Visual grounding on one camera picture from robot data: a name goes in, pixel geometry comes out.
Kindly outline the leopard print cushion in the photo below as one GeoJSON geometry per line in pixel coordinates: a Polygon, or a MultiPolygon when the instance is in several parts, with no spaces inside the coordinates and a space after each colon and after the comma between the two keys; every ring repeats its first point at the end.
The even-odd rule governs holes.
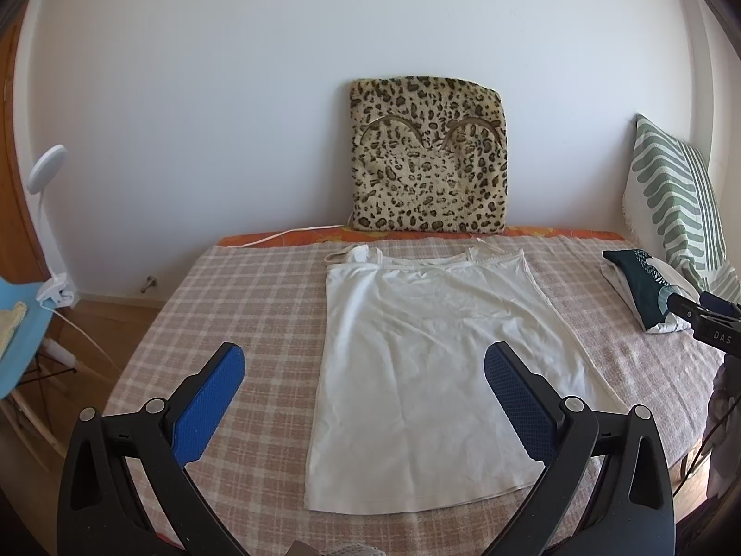
{"type": "Polygon", "coordinates": [[[509,152],[496,90],[442,76],[357,79],[349,114],[351,227],[503,232],[509,152]]]}

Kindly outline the green striped white pillow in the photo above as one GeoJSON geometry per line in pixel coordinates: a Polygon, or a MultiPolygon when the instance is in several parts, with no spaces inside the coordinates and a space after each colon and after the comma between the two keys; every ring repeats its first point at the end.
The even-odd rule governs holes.
{"type": "Polygon", "coordinates": [[[715,191],[700,151],[644,115],[635,117],[623,215],[638,244],[699,292],[740,301],[715,191]]]}

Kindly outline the orange floral bed sheet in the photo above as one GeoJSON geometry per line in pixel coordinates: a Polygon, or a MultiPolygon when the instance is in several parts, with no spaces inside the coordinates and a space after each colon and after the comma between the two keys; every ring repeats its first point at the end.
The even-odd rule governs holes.
{"type": "MultiPolygon", "coordinates": [[[[414,231],[359,231],[349,226],[315,226],[293,228],[274,232],[273,234],[245,234],[227,236],[220,239],[220,247],[294,247],[325,242],[374,242],[379,240],[463,240],[477,237],[470,232],[414,232],[414,231]]],[[[508,226],[499,237],[569,237],[569,239],[597,239],[623,241],[624,237],[617,232],[597,230],[564,230],[555,227],[508,226]]]]}

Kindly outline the pink plaid bed blanket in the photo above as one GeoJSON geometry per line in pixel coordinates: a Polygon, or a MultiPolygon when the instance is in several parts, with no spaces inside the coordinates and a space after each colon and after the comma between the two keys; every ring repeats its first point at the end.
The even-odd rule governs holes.
{"type": "MultiPolygon", "coordinates": [[[[607,240],[494,238],[522,251],[603,377],[627,404],[656,417],[667,459],[701,438],[721,353],[690,334],[644,333],[600,271],[607,240]]],[[[189,475],[246,551],[281,555],[295,541],[318,550],[364,543],[390,555],[477,555],[521,503],[520,493],[409,515],[354,517],[304,505],[325,330],[324,260],[333,242],[216,246],[197,261],[139,344],[108,400],[137,411],[196,373],[226,341],[246,374],[203,457],[189,475]]]]}

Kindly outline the dark teal folded shirt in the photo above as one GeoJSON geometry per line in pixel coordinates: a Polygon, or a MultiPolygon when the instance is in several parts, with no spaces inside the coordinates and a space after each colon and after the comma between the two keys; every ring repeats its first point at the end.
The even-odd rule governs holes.
{"type": "Polygon", "coordinates": [[[648,267],[648,257],[648,253],[640,248],[603,252],[605,261],[613,262],[623,271],[639,305],[647,305],[648,300],[656,300],[660,285],[665,285],[665,280],[648,267]]]}

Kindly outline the light blue chair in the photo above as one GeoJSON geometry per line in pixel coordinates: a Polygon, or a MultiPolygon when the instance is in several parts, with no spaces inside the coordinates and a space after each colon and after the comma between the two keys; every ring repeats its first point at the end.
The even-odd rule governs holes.
{"type": "Polygon", "coordinates": [[[41,283],[12,284],[1,280],[1,307],[11,309],[16,303],[26,305],[26,314],[0,361],[0,399],[5,399],[20,382],[30,361],[37,354],[53,316],[51,300],[39,303],[41,283]]]}

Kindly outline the white clip desk lamp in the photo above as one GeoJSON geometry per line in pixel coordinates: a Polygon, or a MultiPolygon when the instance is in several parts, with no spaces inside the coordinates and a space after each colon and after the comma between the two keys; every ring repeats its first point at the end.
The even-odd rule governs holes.
{"type": "Polygon", "coordinates": [[[37,234],[49,272],[49,278],[38,289],[37,300],[40,305],[54,306],[55,309],[69,308],[75,304],[74,286],[64,271],[64,262],[60,258],[57,241],[45,208],[45,195],[49,184],[63,168],[67,154],[68,150],[63,145],[52,145],[33,163],[25,181],[28,195],[38,197],[37,234]]]}

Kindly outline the white camisole top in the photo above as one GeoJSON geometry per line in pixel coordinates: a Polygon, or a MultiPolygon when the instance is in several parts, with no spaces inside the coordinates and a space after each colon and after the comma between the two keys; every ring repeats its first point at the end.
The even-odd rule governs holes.
{"type": "Polygon", "coordinates": [[[531,486],[540,464],[485,379],[486,350],[498,341],[564,397],[624,411],[519,251],[481,244],[408,260],[359,245],[325,264],[309,510],[421,512],[531,486]]]}

